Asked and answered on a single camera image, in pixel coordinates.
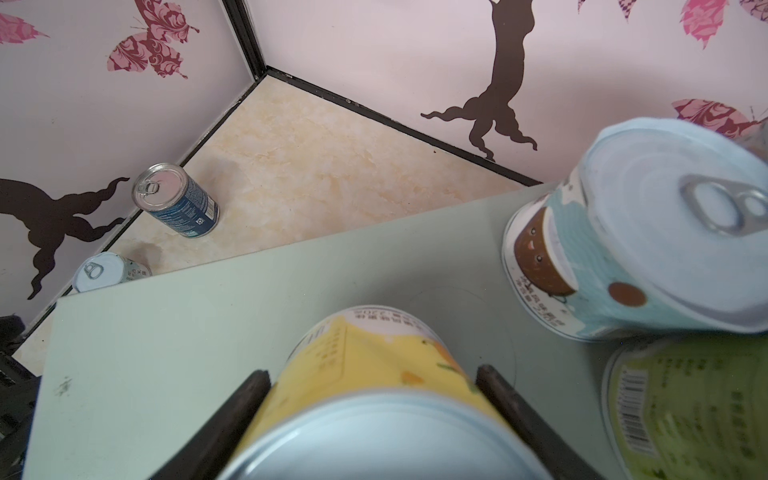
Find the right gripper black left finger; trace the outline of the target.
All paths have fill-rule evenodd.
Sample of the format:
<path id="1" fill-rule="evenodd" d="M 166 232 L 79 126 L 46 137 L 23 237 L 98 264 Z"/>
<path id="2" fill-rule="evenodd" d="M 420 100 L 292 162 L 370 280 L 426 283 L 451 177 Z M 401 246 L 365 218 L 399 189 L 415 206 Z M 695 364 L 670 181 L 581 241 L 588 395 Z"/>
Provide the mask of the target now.
<path id="1" fill-rule="evenodd" d="M 267 397 L 269 373 L 255 370 L 150 479 L 215 479 Z"/>

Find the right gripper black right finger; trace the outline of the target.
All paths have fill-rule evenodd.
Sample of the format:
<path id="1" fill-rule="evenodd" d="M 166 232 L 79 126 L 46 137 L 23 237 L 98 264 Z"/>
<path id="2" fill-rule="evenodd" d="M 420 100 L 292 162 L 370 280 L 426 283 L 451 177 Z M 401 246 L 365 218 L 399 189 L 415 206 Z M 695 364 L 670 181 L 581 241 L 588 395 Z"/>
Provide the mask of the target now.
<path id="1" fill-rule="evenodd" d="M 604 479 L 492 365 L 478 367 L 475 384 L 501 417 L 533 450 L 553 479 Z"/>

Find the green labelled can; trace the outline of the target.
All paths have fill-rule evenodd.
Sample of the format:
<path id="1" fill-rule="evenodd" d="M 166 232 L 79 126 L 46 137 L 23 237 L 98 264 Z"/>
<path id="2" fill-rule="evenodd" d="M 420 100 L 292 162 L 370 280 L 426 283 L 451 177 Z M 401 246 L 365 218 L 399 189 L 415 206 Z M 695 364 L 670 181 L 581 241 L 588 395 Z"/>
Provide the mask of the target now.
<path id="1" fill-rule="evenodd" d="M 602 413 L 629 479 L 767 476 L 767 337 L 702 334 L 622 345 Z"/>

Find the yellow labelled can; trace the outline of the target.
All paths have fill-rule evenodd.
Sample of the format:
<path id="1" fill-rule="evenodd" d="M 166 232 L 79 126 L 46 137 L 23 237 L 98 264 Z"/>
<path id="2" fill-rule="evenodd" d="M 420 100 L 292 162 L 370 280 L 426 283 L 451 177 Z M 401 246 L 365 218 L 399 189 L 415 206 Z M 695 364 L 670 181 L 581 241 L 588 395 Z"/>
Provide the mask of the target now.
<path id="1" fill-rule="evenodd" d="M 443 341 L 358 306 L 296 345 L 225 479 L 545 479 L 548 471 Z"/>

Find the small light blue can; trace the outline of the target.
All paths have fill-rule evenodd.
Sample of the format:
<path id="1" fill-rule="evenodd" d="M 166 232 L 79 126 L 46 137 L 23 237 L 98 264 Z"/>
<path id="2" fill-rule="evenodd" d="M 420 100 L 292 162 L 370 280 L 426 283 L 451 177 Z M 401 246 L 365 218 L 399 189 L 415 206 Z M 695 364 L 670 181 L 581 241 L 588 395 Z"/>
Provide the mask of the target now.
<path id="1" fill-rule="evenodd" d="M 767 163 L 721 134 L 639 118 L 604 129 L 510 218 L 507 277 L 578 341 L 767 328 Z"/>

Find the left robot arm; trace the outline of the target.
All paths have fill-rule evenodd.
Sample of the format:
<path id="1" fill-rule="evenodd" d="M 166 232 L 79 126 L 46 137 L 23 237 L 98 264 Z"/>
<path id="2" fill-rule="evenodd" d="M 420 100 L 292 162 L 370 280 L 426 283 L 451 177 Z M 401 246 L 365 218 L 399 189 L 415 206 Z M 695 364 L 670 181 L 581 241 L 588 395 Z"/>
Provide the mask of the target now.
<path id="1" fill-rule="evenodd" d="M 17 315 L 1 317 L 1 478 L 20 479 L 41 378 L 10 354 L 24 332 Z"/>

